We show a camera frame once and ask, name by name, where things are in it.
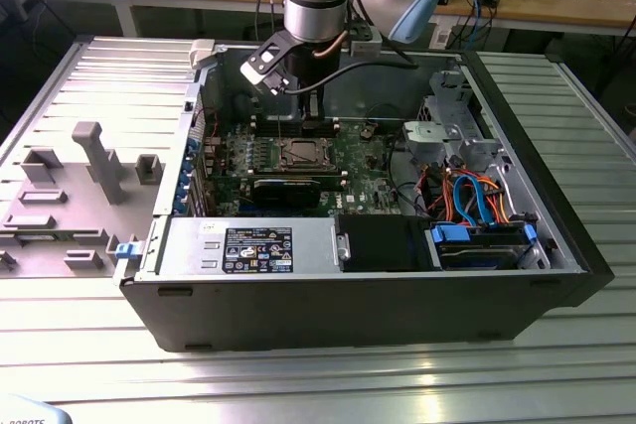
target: silver metal chassis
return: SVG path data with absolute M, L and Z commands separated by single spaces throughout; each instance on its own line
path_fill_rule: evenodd
M 245 55 L 241 46 L 229 46 L 230 53 L 232 50 Z M 425 63 L 428 58 L 435 60 L 442 57 L 422 54 L 418 58 Z M 219 57 L 224 65 L 222 68 L 235 62 L 229 56 L 223 58 Z M 447 55 L 446 59 L 452 60 L 453 56 Z M 489 105 L 481 95 L 481 86 L 470 71 L 464 69 L 463 73 L 488 112 Z M 231 74 L 222 74 L 222 77 L 237 86 Z M 369 74 L 364 77 L 365 81 L 368 79 Z M 346 87 L 352 89 L 355 78 L 347 80 Z M 338 84 L 340 82 L 334 82 L 335 91 L 339 90 Z M 400 86 L 408 90 L 405 83 Z M 347 98 L 345 102 L 354 101 Z M 585 290 L 591 292 L 602 287 L 611 273 L 602 278 L 602 267 L 599 270 L 583 269 L 576 262 L 552 221 L 551 213 L 554 212 L 544 207 L 530 181 L 533 172 L 527 170 L 529 166 L 521 162 L 512 144 L 507 142 L 504 125 L 498 124 L 494 118 L 491 120 L 504 145 L 495 165 L 498 175 L 507 188 L 517 191 L 516 195 L 527 196 L 516 202 L 517 207 L 539 216 L 538 231 L 542 244 L 546 244 L 549 237 L 557 244 L 550 267 L 492 272 L 343 274 L 334 268 L 334 257 L 329 255 L 331 258 L 324 260 L 322 268 L 314 262 L 300 260 L 302 271 L 294 270 L 294 273 L 283 275 L 202 271 L 198 264 L 204 260 L 200 250 L 204 248 L 205 238 L 197 234 L 197 230 L 201 229 L 203 222 L 217 222 L 219 229 L 225 230 L 229 222 L 234 226 L 255 226 L 251 224 L 256 221 L 248 218 L 172 219 L 161 216 L 158 219 L 161 230 L 148 238 L 148 243 L 153 243 L 152 251 L 147 250 L 144 254 L 138 273 L 121 281 L 121 290 L 160 347 L 173 352 L 511 339 L 551 308 L 579 305 L 589 296 Z M 506 155 L 512 159 L 512 166 L 504 167 L 502 158 Z M 172 196 L 174 191 L 167 191 L 167 197 Z M 185 226 L 184 220 L 192 223 Z M 312 220 L 318 223 L 319 219 L 299 220 L 294 234 L 310 236 Z M 284 220 L 269 222 L 281 226 Z M 321 240 L 331 235 L 331 244 L 321 242 L 316 247 L 335 250 L 335 232 L 326 235 L 321 236 Z M 224 243 L 224 237 L 220 235 L 219 243 Z M 305 245 L 301 253 L 312 253 L 310 241 Z M 180 249 L 188 252 L 184 255 Z M 222 253 L 212 254 L 214 257 L 209 252 L 206 254 L 206 259 L 223 261 Z M 547 260 L 540 249 L 534 253 L 534 259 L 539 258 Z M 550 293 L 546 294 L 545 287 L 550 289 Z M 488 296 L 488 305 L 476 308 L 477 303 L 471 298 L 475 293 Z M 327 296 L 330 297 L 330 306 L 325 307 L 323 297 Z M 353 305 L 356 303 L 382 306 L 363 311 Z M 515 303 L 525 305 L 515 309 Z M 442 312 L 427 315 L 424 311 L 433 304 Z M 299 308 L 303 309 L 302 315 L 295 312 Z M 175 309 L 180 313 L 170 313 Z M 213 320 L 209 317 L 212 310 L 216 311 Z M 365 320 L 370 314 L 378 315 L 373 325 Z M 257 320 L 240 318 L 256 315 L 259 316 Z M 392 323 L 395 319 L 400 320 L 400 326 L 396 328 Z M 312 328 L 305 328 L 308 323 Z

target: grey plastic part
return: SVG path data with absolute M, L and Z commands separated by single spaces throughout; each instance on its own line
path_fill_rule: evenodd
M 14 235 L 14 229 L 0 229 L 0 249 L 7 250 L 16 258 L 19 267 L 11 273 L 15 277 L 99 277 L 110 276 L 116 261 L 109 260 L 107 245 L 80 245 L 74 238 L 76 233 L 95 233 L 104 229 L 108 235 L 116 235 L 126 241 L 134 234 L 145 237 L 152 221 L 152 210 L 159 186 L 141 186 L 134 169 L 134 163 L 122 164 L 121 187 L 126 193 L 125 205 L 111 206 L 103 194 L 101 185 L 95 183 L 85 164 L 64 164 L 63 168 L 52 169 L 56 187 L 68 195 L 61 204 L 23 204 L 19 197 L 24 191 L 34 191 L 33 185 L 26 180 L 22 189 L 7 209 L 2 221 L 9 215 L 52 215 L 56 227 L 51 231 L 28 233 L 25 239 Z M 45 234 L 52 233 L 61 238 L 46 240 Z M 64 262 L 67 250 L 95 249 L 102 258 L 104 266 L 100 269 L 71 270 Z M 0 267 L 0 276 L 6 276 Z
M 62 204 L 68 199 L 67 194 L 59 189 L 23 191 L 18 198 L 24 205 L 29 204 Z
M 9 215 L 4 221 L 5 227 L 15 228 L 52 228 L 56 220 L 52 215 Z
M 108 155 L 108 164 L 110 164 L 110 167 L 115 172 L 115 177 L 121 181 L 124 170 L 123 166 L 121 166 L 121 163 L 119 162 L 119 158 L 117 157 L 117 152 L 114 149 L 106 149 L 106 154 Z M 98 183 L 99 179 L 92 171 L 92 166 L 90 164 L 86 165 L 86 170 L 90 174 L 92 181 L 94 183 Z
M 64 262 L 71 270 L 103 267 L 103 262 L 95 250 L 67 250 Z
M 96 230 L 94 233 L 75 233 L 73 239 L 79 245 L 107 245 L 108 234 L 104 229 Z
M 159 161 L 159 156 L 156 154 L 140 154 L 137 158 L 135 171 L 139 178 L 139 184 L 142 186 L 159 185 L 161 183 L 163 168 L 161 161 Z
M 110 259 L 110 263 L 113 265 L 117 264 L 117 257 L 115 257 L 117 245 L 119 245 L 119 239 L 116 235 L 112 235 L 106 244 L 106 256 Z
M 21 166 L 35 188 L 50 188 L 55 180 L 49 170 L 63 167 L 56 153 L 46 148 L 33 148 Z
M 22 241 L 15 233 L 0 234 L 0 246 L 2 247 L 22 247 Z
M 11 265 L 16 264 L 16 259 L 6 250 L 0 250 L 0 266 L 4 266 L 7 270 L 13 270 Z
M 93 175 L 103 189 L 108 202 L 115 205 L 124 200 L 124 192 L 117 180 L 117 170 L 108 160 L 108 155 L 99 140 L 101 126 L 94 121 L 79 121 L 71 137 L 83 147 L 92 167 Z

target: metal bracket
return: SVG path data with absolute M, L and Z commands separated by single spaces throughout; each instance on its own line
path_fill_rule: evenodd
M 240 67 L 240 72 L 251 84 L 265 82 L 273 94 L 285 87 L 289 81 L 277 71 L 274 71 L 281 60 L 289 53 L 303 45 L 286 30 L 276 32 L 260 46 Z

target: slotted metal surface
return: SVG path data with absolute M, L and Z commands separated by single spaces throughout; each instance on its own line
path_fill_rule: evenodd
M 586 118 L 581 129 L 604 129 Z M 597 190 L 582 185 L 614 170 L 581 170 L 583 158 L 552 164 L 576 166 L 555 169 L 564 185 Z M 621 205 L 577 207 L 600 238 L 636 218 Z M 58 404 L 79 424 L 633 423 L 636 245 L 599 246 L 618 275 L 607 289 L 513 343 L 479 345 L 164 353 L 108 279 L 0 281 L 0 386 Z
M 542 57 L 480 58 L 498 74 L 500 91 L 610 267 L 636 277 L 633 144 L 564 66 Z M 537 68 L 541 77 L 518 70 Z
M 20 163 L 31 148 L 54 148 L 64 163 L 85 163 L 71 133 L 80 120 L 98 121 L 105 148 L 122 163 L 139 154 L 165 162 L 188 85 L 191 41 L 97 37 L 75 45 L 50 94 L 0 167 L 0 215 L 20 189 Z

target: sticker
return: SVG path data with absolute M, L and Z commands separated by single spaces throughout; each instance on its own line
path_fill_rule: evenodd
M 226 273 L 293 272 L 291 228 L 228 228 L 223 263 Z

